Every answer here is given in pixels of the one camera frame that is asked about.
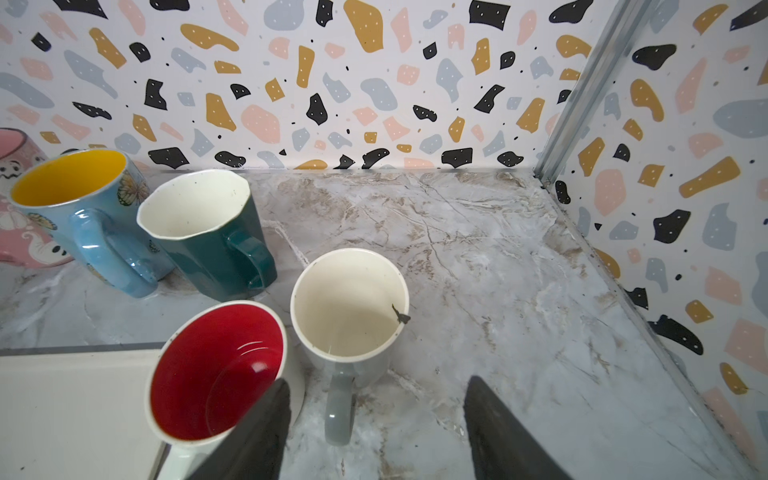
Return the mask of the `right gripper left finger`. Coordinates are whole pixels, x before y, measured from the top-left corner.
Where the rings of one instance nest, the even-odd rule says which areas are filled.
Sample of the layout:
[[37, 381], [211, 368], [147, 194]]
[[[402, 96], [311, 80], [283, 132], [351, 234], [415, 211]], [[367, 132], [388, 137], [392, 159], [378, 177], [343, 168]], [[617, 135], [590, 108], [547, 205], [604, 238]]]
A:
[[290, 420], [290, 387], [277, 379], [188, 479], [278, 479]]

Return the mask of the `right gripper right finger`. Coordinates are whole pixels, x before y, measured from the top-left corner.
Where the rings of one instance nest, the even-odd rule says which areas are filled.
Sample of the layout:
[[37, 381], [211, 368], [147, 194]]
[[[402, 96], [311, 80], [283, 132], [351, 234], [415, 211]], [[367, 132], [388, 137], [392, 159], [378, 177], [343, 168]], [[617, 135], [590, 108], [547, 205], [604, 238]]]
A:
[[468, 382], [464, 417], [477, 479], [568, 479], [478, 375]]

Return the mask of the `white mug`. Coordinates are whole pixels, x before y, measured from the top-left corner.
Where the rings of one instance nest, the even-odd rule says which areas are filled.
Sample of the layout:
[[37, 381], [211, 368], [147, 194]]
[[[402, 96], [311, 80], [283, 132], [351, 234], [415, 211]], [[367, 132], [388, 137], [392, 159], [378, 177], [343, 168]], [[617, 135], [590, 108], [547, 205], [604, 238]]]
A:
[[187, 478], [277, 380], [287, 382], [297, 418], [305, 376], [271, 308], [236, 300], [188, 320], [164, 345], [145, 393], [149, 426], [170, 447], [159, 478]]

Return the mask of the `grey mug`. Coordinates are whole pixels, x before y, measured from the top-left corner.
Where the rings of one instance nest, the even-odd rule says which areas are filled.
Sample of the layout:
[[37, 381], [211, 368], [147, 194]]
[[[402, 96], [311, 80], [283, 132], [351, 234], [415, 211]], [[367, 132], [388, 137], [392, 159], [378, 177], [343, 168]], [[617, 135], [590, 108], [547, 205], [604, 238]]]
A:
[[393, 346], [410, 320], [404, 276], [381, 254], [344, 248], [311, 262], [296, 281], [291, 323], [310, 361], [331, 373], [325, 439], [349, 443], [355, 401], [389, 367]]

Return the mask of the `dark green mug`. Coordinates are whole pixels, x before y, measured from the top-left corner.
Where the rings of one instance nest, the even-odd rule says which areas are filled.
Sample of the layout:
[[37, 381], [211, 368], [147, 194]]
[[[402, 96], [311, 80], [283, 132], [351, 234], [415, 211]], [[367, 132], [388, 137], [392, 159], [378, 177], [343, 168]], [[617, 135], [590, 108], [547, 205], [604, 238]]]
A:
[[197, 290], [248, 299], [277, 279], [249, 182], [227, 170], [178, 176], [141, 204], [137, 224]]

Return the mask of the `light blue mug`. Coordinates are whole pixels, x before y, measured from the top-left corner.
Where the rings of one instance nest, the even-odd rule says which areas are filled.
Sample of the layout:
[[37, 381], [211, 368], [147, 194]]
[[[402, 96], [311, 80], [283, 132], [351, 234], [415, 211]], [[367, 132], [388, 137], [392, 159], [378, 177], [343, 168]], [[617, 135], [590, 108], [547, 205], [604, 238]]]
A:
[[135, 298], [153, 293], [175, 265], [138, 226], [150, 195], [129, 157], [83, 150], [45, 161], [10, 190], [11, 203], [103, 282]]

